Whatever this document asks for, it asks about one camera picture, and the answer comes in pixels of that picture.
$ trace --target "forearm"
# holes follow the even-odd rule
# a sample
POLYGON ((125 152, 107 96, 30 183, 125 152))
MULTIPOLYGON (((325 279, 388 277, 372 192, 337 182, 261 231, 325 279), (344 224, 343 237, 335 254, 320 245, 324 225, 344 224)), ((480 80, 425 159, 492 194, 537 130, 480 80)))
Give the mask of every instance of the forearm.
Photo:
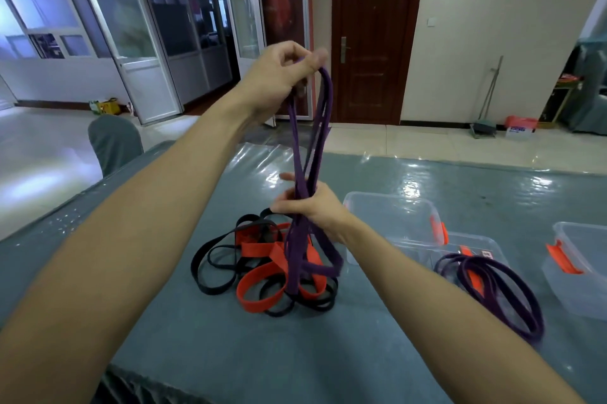
POLYGON ((386 307, 455 402, 581 403, 481 304, 350 216, 342 233, 386 307))
POLYGON ((22 401, 24 393, 40 402, 90 399, 107 363, 171 276, 233 155, 248 122, 234 97, 218 101, 118 188, 38 275, 0 335, 6 402, 22 401), (45 383, 32 389, 27 380, 36 369, 37 381, 45 383), (72 387, 65 385, 69 377, 75 377, 72 387))

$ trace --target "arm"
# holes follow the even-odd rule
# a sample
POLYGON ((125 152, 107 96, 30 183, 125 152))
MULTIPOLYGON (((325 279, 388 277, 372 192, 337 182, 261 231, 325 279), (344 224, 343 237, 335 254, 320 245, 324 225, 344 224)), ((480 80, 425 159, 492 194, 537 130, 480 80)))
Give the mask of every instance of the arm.
MULTIPOLYGON (((292 174, 281 178, 293 180, 292 174)), ((428 368, 456 403, 583 403, 539 354, 472 297, 361 222, 324 183, 309 199, 277 198, 345 244, 428 368)))
POLYGON ((1 402, 90 401, 175 269, 245 128, 273 115, 326 55, 294 42, 269 47, 234 90, 65 240, 0 332, 1 402))

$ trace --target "right hand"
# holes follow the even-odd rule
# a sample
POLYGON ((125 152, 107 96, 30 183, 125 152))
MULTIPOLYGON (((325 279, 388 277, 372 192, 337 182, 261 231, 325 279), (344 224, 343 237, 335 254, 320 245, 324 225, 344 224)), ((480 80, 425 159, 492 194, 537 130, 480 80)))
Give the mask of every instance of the right hand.
MULTIPOLYGON (((295 174, 283 172, 281 179, 295 181, 295 174)), ((269 207, 276 214, 303 214, 323 229, 333 242, 344 244, 348 223, 352 214, 323 182, 316 182, 316 192, 307 199, 295 200, 295 187, 279 195, 269 207)))

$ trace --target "purple resistance band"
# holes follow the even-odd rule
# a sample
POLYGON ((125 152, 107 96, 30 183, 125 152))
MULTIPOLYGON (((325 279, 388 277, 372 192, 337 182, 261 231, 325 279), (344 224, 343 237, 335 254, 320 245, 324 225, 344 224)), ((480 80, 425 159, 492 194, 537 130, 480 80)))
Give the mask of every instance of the purple resistance band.
MULTIPOLYGON (((318 98, 314 125, 312 127, 312 138, 303 168, 299 155, 299 134, 297 133, 295 99, 293 93, 288 97, 289 119, 294 142, 295 199, 306 199, 315 193, 316 180, 318 180, 318 173, 321 170, 322 150, 329 133, 329 120, 331 119, 331 106, 333 105, 333 84, 327 70, 321 68, 319 71, 322 78, 321 94, 318 98)), ((327 238, 325 232, 301 214, 293 216, 291 227, 285 239, 285 256, 289 263, 286 292, 291 295, 296 295, 299 292, 299 280, 305 274, 337 277, 344 264, 344 259, 333 246, 330 239, 327 238), (315 235, 318 244, 333 266, 315 265, 306 260, 305 254, 308 248, 309 234, 315 235)))
POLYGON ((510 327, 523 339, 531 345, 540 342, 544 335, 544 318, 540 303, 535 298, 535 294, 527 284, 514 271, 506 265, 496 262, 493 259, 481 256, 467 256, 462 254, 448 254, 442 257, 434 267, 434 271, 445 277, 447 270, 453 265, 457 265, 457 279, 461 287, 469 293, 482 306, 487 308, 497 319, 510 327), (473 288, 469 277, 469 271, 476 273, 482 279, 483 293, 481 295, 473 288), (527 299, 529 308, 521 302, 516 294, 512 292, 508 284, 502 279, 501 272, 509 277, 523 293, 527 299), (502 292, 504 297, 512 306, 516 314, 527 326, 527 330, 520 329, 511 320, 508 319, 504 310, 498 302, 498 292, 502 292))

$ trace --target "wooden door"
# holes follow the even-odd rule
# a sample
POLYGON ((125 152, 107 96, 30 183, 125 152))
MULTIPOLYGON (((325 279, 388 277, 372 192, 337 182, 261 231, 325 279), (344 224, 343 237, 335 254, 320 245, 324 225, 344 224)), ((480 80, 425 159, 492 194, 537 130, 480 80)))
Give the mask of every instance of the wooden door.
POLYGON ((398 124, 420 0, 333 0, 334 122, 398 124))

